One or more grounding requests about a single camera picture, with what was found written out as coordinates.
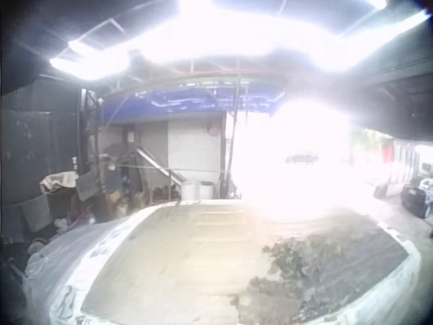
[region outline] white wall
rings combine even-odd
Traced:
[[[195,170],[177,171],[188,181],[211,181],[217,185],[221,170],[221,117],[169,121],[168,165]]]

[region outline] garage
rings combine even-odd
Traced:
[[[9,322],[429,324],[427,9],[48,2],[5,41]]]

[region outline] corrugated metal wall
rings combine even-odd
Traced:
[[[2,205],[35,198],[42,178],[73,170],[80,92],[38,80],[1,98]]]

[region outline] pile of junk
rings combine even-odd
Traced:
[[[166,185],[150,190],[146,171],[162,176]],[[180,199],[212,199],[215,195],[215,184],[188,182],[145,148],[118,145],[99,155],[99,170],[48,175],[39,185],[40,196],[2,210],[2,268],[20,286],[28,278],[25,270],[29,260],[58,246],[72,230],[92,232],[145,207]]]

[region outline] metal pole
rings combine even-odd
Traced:
[[[95,157],[95,168],[96,168],[96,182],[98,187],[98,194],[102,194],[102,184],[101,184],[101,166],[99,165],[99,128],[97,123],[97,114],[99,111],[99,102],[92,98],[90,92],[87,92],[87,98],[90,98],[93,102],[91,107],[91,119],[93,123],[93,138],[94,138],[94,157]]]
[[[237,124],[237,111],[239,110],[239,102],[240,102],[240,88],[241,88],[241,76],[240,74],[237,77],[237,85],[236,85],[236,93],[235,93],[235,116],[233,117],[233,131],[231,134],[231,145],[230,145],[230,154],[229,154],[229,164],[227,166],[227,180],[225,182],[225,196],[227,197],[230,191],[231,184],[231,163],[233,161],[233,147],[235,144],[235,132],[236,132],[236,124]]]
[[[168,201],[171,202],[171,173],[172,171],[168,171]]]

